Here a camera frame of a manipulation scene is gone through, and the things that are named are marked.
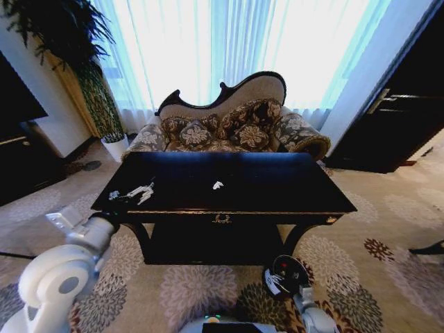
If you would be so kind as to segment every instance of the white curtain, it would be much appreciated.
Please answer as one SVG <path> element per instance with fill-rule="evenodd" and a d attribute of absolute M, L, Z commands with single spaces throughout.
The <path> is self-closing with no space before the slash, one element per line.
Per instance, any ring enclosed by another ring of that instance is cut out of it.
<path fill-rule="evenodd" d="M 211 103 L 219 83 L 280 73 L 286 106 L 320 128 L 390 0 L 94 0 L 115 44 L 101 64 L 131 132 L 174 90 Z"/>

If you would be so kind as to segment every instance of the vase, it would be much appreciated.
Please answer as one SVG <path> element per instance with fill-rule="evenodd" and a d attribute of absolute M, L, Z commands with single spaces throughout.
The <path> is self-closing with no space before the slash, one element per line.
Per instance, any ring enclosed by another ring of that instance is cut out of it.
<path fill-rule="evenodd" d="M 101 141 L 107 151 L 111 154 L 112 158 L 114 158 L 117 163 L 121 163 L 122 154 L 128 148 L 128 138 L 126 137 L 126 135 L 123 137 L 122 140 L 112 142 L 110 144 L 104 142 L 103 139 Z"/>

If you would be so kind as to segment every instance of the potted plant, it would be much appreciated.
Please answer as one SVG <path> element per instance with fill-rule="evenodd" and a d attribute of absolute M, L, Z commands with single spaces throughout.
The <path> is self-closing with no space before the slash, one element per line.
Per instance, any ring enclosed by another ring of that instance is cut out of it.
<path fill-rule="evenodd" d="M 128 139 L 98 63 L 108 54 L 95 42 L 113 42 L 106 18 L 88 0 L 2 1 L 5 16 L 12 18 L 8 30 L 20 33 L 25 46 L 29 35 L 40 41 L 35 55 L 41 64 L 49 51 L 60 59 L 57 66 L 71 67 L 102 143 L 120 162 Z"/>

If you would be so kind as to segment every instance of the tabletop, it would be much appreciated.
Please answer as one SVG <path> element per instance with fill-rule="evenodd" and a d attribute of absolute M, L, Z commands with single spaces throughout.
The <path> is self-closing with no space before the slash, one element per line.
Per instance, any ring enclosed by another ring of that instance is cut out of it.
<path fill-rule="evenodd" d="M 154 194 L 109 200 L 154 182 Z M 216 182 L 223 184 L 213 189 Z M 346 214 L 353 204 L 306 153 L 131 153 L 92 209 L 104 212 Z"/>

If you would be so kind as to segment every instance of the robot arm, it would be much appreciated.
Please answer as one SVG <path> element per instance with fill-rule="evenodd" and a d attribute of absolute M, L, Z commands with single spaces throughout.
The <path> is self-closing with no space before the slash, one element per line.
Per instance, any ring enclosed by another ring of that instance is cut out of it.
<path fill-rule="evenodd" d="M 300 286 L 299 293 L 293 296 L 293 300 L 301 314 L 307 333 L 339 333 L 332 317 L 314 303 L 311 286 Z"/>
<path fill-rule="evenodd" d="M 110 254 L 111 236 L 117 229 L 104 214 L 93 214 L 81 224 L 81 216 L 70 207 L 47 214 L 67 235 L 66 245 L 36 257 L 19 280 L 25 302 L 1 333 L 69 332 L 68 314 L 76 297 L 89 294 Z"/>

